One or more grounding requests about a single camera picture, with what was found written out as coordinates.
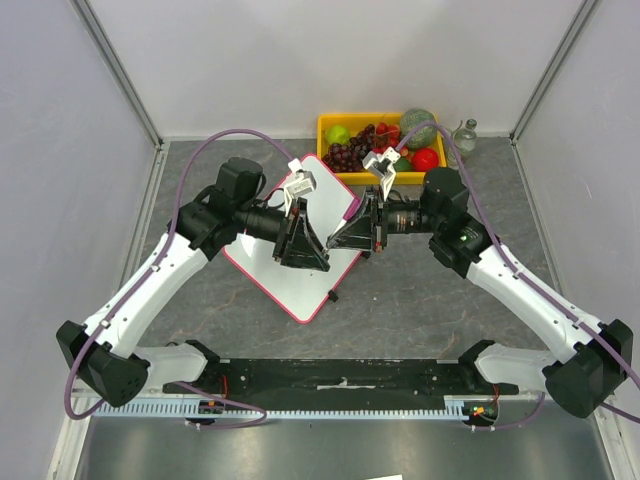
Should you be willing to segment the white purple whiteboard marker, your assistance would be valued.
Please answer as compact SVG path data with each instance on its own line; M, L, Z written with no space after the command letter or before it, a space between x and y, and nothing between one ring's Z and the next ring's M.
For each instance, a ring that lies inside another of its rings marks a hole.
M325 242L324 251L328 252L330 250L330 240L333 239L337 233L347 224L347 222L353 217L353 215L357 212L360 207L361 200L359 198L353 198L349 207L343 213L340 221L337 223L334 230L328 235L327 240Z

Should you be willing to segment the pink framed whiteboard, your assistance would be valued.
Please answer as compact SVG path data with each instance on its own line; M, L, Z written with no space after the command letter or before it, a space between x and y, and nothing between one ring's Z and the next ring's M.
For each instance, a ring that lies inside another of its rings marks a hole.
M223 249L225 257L299 323L307 323L355 264L354 250L324 250L351 207L354 193L315 155L300 161L314 191L280 207L284 221L250 227Z

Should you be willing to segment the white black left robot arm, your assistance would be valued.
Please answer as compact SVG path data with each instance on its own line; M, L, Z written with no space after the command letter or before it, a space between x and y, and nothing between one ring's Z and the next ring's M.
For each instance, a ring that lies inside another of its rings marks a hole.
M124 287L83 324L65 322L56 339L73 379L81 379L102 401L121 407L146 387L183 381L198 393L219 382L217 356L197 341L160 348L138 343L174 294L240 234L270 242L280 265L326 272L324 253L309 221L306 195L313 174L299 160L289 164L285 204L259 200L262 167L234 157L219 169L214 184L180 207L168 231Z

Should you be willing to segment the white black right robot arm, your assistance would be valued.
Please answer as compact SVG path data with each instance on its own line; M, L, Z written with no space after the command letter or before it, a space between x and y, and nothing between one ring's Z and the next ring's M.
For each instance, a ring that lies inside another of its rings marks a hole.
M566 412L585 418L625 380L637 382L632 330L620 320L605 323L586 313L541 281L469 213L468 200L459 173L442 167L427 174L417 200L391 200L382 188L368 187L326 246L380 252L391 235L427 234L442 266L491 294L545 344L539 351L478 343L457 371L469 393L515 385L546 393Z

